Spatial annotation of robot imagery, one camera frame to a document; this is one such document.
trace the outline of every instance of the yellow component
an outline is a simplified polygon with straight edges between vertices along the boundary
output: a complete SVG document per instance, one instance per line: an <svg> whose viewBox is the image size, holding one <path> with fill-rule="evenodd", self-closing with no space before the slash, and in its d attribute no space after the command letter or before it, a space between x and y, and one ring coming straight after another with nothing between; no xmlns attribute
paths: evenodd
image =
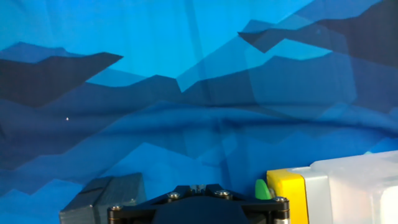
<svg viewBox="0 0 398 224"><path fill-rule="evenodd" d="M308 224L307 196L305 181L300 174L287 169L267 172L268 187L274 189L276 196L290 201L290 221L292 224Z"/></svg>

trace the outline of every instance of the screw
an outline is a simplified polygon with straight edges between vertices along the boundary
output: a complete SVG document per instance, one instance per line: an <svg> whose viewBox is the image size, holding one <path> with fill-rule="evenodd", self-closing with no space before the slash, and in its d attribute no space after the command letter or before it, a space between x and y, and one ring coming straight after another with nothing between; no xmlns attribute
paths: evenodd
<svg viewBox="0 0 398 224"><path fill-rule="evenodd" d="M228 196L229 195L229 191L227 190L217 190L215 193L217 196Z"/></svg>
<svg viewBox="0 0 398 224"><path fill-rule="evenodd" d="M288 202L289 200L285 197L275 197L274 200L276 202Z"/></svg>
<svg viewBox="0 0 398 224"><path fill-rule="evenodd" d="M172 198L172 199L177 199L177 198L180 197L180 194L177 193L177 192L171 192L171 193L167 194L167 196L168 196L169 198Z"/></svg>
<svg viewBox="0 0 398 224"><path fill-rule="evenodd" d="M120 211L120 210L122 210L122 208L123 208L123 206L121 206L121 205L113 205L111 207L111 210L112 211Z"/></svg>

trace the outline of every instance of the blue backdrop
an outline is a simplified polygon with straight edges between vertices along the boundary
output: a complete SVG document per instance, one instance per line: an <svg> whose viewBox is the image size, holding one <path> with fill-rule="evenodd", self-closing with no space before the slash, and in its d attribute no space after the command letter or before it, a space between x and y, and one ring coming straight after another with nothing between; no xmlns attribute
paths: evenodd
<svg viewBox="0 0 398 224"><path fill-rule="evenodd" d="M395 150L395 0L0 1L0 220Z"/></svg>

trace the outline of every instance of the green tab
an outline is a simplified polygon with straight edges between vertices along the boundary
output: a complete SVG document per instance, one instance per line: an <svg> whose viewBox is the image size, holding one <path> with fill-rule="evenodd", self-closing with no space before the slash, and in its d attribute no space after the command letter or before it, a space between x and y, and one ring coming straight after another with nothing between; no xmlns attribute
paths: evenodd
<svg viewBox="0 0 398 224"><path fill-rule="evenodd" d="M256 180L256 198L260 200L271 199L267 184L262 179Z"/></svg>

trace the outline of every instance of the white plastic box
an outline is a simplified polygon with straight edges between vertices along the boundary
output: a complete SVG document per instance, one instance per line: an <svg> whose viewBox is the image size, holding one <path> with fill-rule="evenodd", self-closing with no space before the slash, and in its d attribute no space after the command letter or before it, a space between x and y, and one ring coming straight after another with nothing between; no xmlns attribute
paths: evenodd
<svg viewBox="0 0 398 224"><path fill-rule="evenodd" d="M317 161L310 167L328 176L334 224L398 223L398 151Z"/></svg>

